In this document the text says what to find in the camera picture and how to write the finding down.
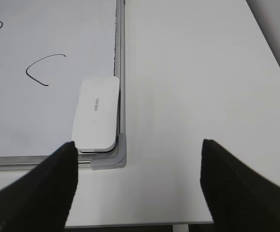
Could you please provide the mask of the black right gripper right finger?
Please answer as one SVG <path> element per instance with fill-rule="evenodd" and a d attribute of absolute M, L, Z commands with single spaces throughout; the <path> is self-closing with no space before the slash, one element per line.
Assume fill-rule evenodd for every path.
<path fill-rule="evenodd" d="M 280 232 L 280 186 L 214 140 L 203 140 L 200 185 L 218 232 Z"/>

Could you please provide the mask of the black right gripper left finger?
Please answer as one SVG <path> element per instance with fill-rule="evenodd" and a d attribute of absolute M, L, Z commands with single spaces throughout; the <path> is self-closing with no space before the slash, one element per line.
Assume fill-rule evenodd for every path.
<path fill-rule="evenodd" d="M 62 145 L 0 190 L 0 232 L 62 232 L 78 185 L 78 151 Z"/>

